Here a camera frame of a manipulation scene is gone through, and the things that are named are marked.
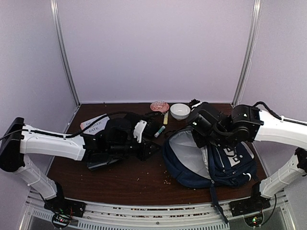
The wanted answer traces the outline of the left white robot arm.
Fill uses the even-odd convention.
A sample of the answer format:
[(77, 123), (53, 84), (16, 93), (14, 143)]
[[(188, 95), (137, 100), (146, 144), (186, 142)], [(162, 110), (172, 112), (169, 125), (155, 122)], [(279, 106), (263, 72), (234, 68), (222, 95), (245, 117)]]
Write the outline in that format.
[(148, 116), (123, 111), (104, 114), (74, 134), (47, 132), (15, 118), (3, 137), (0, 146), (0, 167), (18, 174), (28, 186), (49, 201), (59, 213), (69, 209), (59, 183), (41, 173), (29, 154), (44, 154), (83, 161), (90, 170), (115, 163), (129, 157), (144, 161), (158, 152), (161, 146), (149, 138), (158, 126)]

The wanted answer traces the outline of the white book pink flowers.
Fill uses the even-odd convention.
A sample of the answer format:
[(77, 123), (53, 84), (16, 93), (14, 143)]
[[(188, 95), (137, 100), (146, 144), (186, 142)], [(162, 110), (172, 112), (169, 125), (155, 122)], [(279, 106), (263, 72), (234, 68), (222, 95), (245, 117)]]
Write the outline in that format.
[[(90, 120), (84, 121), (80, 124), (81, 130), (84, 130), (87, 126), (89, 126), (92, 122), (94, 122), (99, 117), (92, 118)], [(86, 131), (84, 131), (84, 134), (94, 135), (98, 133), (99, 131), (102, 131), (106, 127), (106, 123), (108, 122), (109, 117), (104, 117), (103, 119), (97, 121), (95, 124), (90, 126)]]

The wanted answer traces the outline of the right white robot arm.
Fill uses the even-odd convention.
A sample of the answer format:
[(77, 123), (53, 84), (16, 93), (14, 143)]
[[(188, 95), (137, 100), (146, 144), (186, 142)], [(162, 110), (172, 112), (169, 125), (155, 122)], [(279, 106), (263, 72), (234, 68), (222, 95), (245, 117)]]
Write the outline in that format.
[(290, 160), (273, 175), (257, 184), (256, 193), (246, 200), (249, 211), (257, 211), (264, 199), (307, 173), (307, 124), (279, 116), (266, 103), (239, 104), (225, 115), (207, 102), (193, 106), (187, 124), (217, 147), (233, 150), (240, 142), (271, 141), (296, 146)]

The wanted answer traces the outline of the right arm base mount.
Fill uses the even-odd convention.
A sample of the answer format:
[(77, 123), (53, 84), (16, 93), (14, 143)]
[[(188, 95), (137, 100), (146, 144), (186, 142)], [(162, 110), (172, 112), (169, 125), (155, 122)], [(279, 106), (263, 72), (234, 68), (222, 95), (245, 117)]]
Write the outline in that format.
[(249, 227), (260, 227), (264, 224), (264, 209), (270, 208), (270, 199), (263, 197), (249, 197), (229, 203), (232, 217), (243, 216)]

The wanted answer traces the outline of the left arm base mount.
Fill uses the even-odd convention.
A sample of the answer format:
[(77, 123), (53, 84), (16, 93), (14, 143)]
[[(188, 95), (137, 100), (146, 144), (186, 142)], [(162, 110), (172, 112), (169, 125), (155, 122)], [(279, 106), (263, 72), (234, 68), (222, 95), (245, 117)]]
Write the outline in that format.
[(86, 204), (80, 201), (63, 199), (63, 203), (52, 200), (43, 200), (44, 208), (53, 213), (51, 223), (57, 229), (68, 227), (74, 217), (82, 218), (85, 212)]

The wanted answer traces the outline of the navy blue student backpack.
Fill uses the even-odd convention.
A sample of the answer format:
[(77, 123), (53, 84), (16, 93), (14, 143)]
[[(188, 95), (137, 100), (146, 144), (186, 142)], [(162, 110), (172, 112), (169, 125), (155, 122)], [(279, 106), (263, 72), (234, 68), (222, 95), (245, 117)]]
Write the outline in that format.
[(199, 148), (192, 130), (181, 129), (162, 145), (162, 156), (170, 175), (181, 185), (202, 189), (209, 188), (212, 202), (227, 224), (228, 219), (219, 205), (216, 187), (241, 187), (251, 179), (257, 180), (257, 163), (251, 148), (237, 144), (233, 151), (206, 143)]

